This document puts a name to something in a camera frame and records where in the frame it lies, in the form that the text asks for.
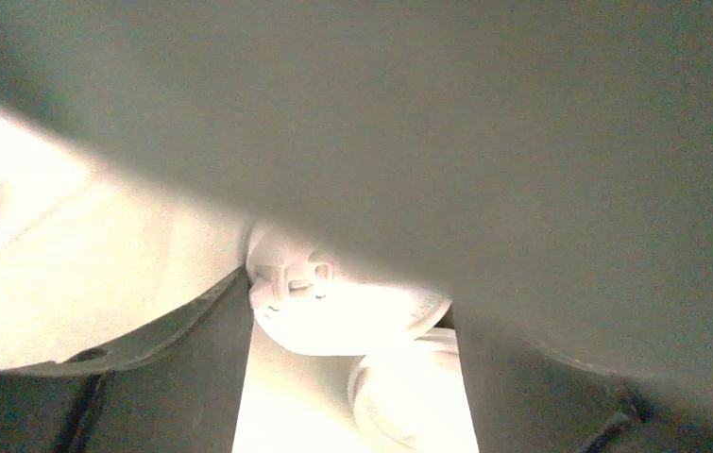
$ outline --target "black object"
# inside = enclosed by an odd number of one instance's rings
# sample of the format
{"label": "black object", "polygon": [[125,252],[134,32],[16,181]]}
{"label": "black object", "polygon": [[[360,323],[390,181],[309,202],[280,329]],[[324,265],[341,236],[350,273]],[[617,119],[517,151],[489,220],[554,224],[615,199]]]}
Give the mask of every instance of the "black object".
{"label": "black object", "polygon": [[65,363],[0,372],[0,452],[226,452],[252,312],[238,270],[152,323]]}

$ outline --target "white lid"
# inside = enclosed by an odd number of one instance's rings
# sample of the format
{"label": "white lid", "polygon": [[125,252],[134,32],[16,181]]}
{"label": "white lid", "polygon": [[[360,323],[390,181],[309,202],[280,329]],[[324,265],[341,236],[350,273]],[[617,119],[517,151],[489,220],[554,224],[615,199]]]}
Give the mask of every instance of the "white lid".
{"label": "white lid", "polygon": [[298,354],[359,356],[409,341],[450,307],[437,291],[369,275],[361,263],[277,228],[254,230],[246,269],[259,325]]}
{"label": "white lid", "polygon": [[363,357],[350,375],[348,398],[377,451],[478,451],[451,329],[433,328]]}

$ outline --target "white bottle cap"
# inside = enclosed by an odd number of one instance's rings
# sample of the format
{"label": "white bottle cap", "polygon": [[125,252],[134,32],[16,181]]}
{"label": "white bottle cap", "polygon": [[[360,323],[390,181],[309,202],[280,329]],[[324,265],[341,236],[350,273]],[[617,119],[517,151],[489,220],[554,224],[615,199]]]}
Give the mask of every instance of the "white bottle cap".
{"label": "white bottle cap", "polygon": [[365,440],[381,452],[477,452],[453,330],[359,360],[348,398]]}
{"label": "white bottle cap", "polygon": [[413,340],[450,307],[437,291],[370,276],[361,263],[346,262],[319,242],[255,229],[246,262],[250,304],[267,335],[298,354],[360,356]]}

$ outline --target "gray blurry object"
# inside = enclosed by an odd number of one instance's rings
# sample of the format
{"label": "gray blurry object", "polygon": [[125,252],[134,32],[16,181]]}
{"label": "gray blurry object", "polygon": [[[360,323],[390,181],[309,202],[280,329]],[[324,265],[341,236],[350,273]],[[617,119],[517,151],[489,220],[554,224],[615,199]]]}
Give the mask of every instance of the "gray blurry object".
{"label": "gray blurry object", "polygon": [[0,2],[0,102],[713,423],[713,6]]}

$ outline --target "white container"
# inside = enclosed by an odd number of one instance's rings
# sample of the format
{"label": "white container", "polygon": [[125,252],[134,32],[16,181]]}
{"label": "white container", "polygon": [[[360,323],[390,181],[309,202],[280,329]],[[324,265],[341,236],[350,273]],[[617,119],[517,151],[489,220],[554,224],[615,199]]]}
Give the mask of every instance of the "white container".
{"label": "white container", "polygon": [[365,441],[381,452],[477,452],[453,330],[361,358],[348,398]]}
{"label": "white container", "polygon": [[313,356],[361,356],[422,335],[450,300],[436,290],[370,275],[363,263],[274,227],[251,234],[250,304],[283,347]]}

